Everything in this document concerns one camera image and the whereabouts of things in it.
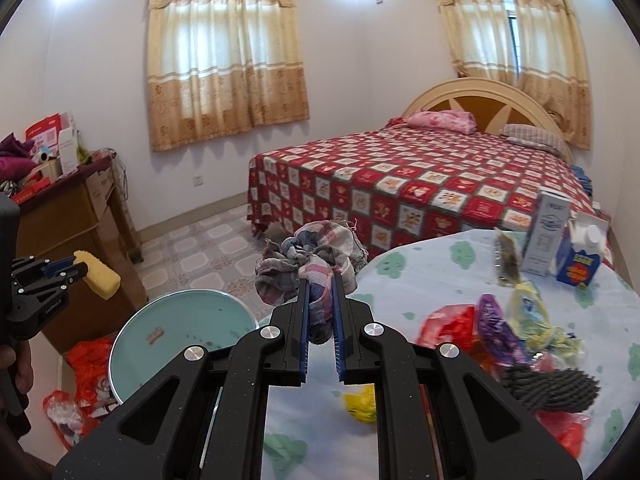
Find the beige curtain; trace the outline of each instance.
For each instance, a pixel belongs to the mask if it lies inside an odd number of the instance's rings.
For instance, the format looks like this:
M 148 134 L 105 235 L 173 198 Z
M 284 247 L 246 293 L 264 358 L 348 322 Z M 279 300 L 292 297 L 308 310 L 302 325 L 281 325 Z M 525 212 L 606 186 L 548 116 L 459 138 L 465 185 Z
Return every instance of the beige curtain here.
M 309 118 L 296 0 L 150 0 L 151 147 Z
M 515 0 L 518 87 L 552 115 L 564 138 L 589 149 L 591 95 L 580 30 L 568 0 Z
M 438 4 L 458 74 L 514 85 L 516 62 L 503 0 L 438 0 Z

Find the yellow sponge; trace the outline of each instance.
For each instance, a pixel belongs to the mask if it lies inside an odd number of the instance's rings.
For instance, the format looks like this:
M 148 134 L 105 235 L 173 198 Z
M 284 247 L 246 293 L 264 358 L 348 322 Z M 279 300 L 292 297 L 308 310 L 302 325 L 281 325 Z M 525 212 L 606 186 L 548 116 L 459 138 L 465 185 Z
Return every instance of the yellow sponge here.
M 84 280 L 89 288 L 103 300 L 108 300 L 120 287 L 120 275 L 107 267 L 98 258 L 87 251 L 76 251 L 74 264 L 86 263 L 87 274 Z

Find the purple cloth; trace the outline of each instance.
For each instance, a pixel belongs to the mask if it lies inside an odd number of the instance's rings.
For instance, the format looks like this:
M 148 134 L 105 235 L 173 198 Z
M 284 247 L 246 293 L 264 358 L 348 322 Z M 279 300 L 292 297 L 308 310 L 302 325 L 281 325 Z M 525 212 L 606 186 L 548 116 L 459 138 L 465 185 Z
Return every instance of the purple cloth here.
M 478 335 L 484 347 L 501 365 L 528 364 L 522 342 L 504 320 L 493 294 L 483 294 L 478 302 Z
M 32 148 L 33 140 L 20 142 L 14 134 L 6 136 L 0 142 L 0 182 L 17 182 L 37 166 L 30 157 Z

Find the plaid fabric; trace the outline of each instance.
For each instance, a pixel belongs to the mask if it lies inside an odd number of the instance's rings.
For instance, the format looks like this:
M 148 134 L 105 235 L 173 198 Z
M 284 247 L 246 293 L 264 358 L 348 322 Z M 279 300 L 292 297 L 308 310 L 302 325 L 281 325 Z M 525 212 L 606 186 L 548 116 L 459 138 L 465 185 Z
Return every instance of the plaid fabric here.
M 374 257 L 469 228 L 526 231 L 540 186 L 568 194 L 574 211 L 593 213 L 571 168 L 550 153 L 488 134 L 389 124 L 252 158 L 254 231 L 279 222 L 292 234 L 314 220 L 349 220 Z
M 356 273 L 367 263 L 364 250 L 346 222 L 311 222 L 281 246 L 267 240 L 255 267 L 260 298 L 280 305 L 295 298 L 300 279 L 309 282 L 309 341 L 322 344 L 332 334 L 334 272 L 342 276 L 344 291 L 356 290 Z
M 534 149 L 542 149 L 547 146 L 554 155 L 560 156 L 565 162 L 571 161 L 571 151 L 564 139 L 553 132 L 531 126 L 530 124 L 505 124 L 500 130 L 500 134 L 505 137 L 514 137 L 517 140 L 508 139 L 514 144 L 530 146 Z

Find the baseboard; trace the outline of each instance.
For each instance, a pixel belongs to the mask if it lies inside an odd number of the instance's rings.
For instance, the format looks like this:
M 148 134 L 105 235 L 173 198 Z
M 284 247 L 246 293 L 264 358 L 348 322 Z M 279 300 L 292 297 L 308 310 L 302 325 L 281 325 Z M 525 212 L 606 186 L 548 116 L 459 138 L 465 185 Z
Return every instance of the baseboard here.
M 158 238 L 159 236 L 175 231 L 176 229 L 180 229 L 181 227 L 185 227 L 189 224 L 193 224 L 194 222 L 199 222 L 200 220 L 209 218 L 210 216 L 239 207 L 242 204 L 246 204 L 246 192 L 238 193 L 237 195 L 233 195 L 228 198 L 223 198 L 222 200 L 187 211 L 186 213 L 174 216 L 173 218 L 169 218 L 158 224 L 150 225 L 149 227 L 140 229 L 138 233 L 140 234 L 142 242 L 148 242 L 149 240 Z
M 616 235 L 613 233 L 613 229 L 609 229 L 609 236 L 607 238 L 609 239 L 609 246 L 613 253 L 613 263 L 616 267 L 617 274 L 635 290 L 634 284 L 631 281 L 631 275 L 629 275 L 629 269 L 626 266 L 625 257 L 622 254 L 622 249 L 620 249 L 620 244 L 616 239 Z

